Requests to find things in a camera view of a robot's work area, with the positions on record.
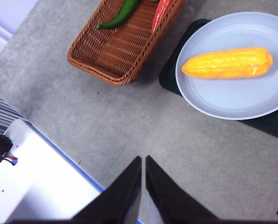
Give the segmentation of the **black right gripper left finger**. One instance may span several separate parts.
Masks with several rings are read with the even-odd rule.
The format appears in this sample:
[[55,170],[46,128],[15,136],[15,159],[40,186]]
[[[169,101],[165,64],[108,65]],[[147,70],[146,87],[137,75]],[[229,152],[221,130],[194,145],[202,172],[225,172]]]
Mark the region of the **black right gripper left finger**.
[[142,159],[135,157],[114,182],[73,221],[136,221],[142,186]]

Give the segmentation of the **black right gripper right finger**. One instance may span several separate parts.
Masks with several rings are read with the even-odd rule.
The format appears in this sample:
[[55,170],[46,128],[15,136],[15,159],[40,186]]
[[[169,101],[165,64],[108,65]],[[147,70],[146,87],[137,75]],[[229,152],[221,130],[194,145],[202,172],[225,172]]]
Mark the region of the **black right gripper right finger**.
[[145,158],[146,188],[164,221],[216,221],[218,217],[182,190],[151,157]]

